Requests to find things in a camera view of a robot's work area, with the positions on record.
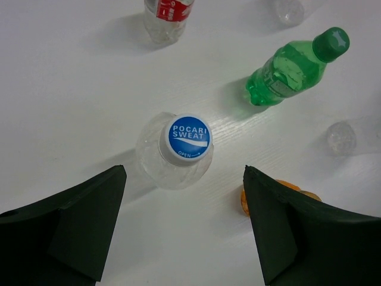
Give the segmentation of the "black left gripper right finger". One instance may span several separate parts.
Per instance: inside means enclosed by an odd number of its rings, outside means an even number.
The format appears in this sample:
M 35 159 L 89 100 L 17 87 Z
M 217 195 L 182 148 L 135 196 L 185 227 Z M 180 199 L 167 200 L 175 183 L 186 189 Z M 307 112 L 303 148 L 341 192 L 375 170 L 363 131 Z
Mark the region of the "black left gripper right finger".
M 243 174 L 266 285 L 379 285 L 380 219 L 294 191 L 252 166 Z

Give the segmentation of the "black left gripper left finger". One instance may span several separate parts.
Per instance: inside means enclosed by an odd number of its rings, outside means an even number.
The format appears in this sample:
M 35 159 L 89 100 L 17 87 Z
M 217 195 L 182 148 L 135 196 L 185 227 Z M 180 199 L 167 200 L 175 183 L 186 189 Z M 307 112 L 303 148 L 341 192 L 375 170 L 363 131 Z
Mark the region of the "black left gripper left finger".
M 95 285 L 127 174 L 122 165 L 1 214 L 1 285 Z

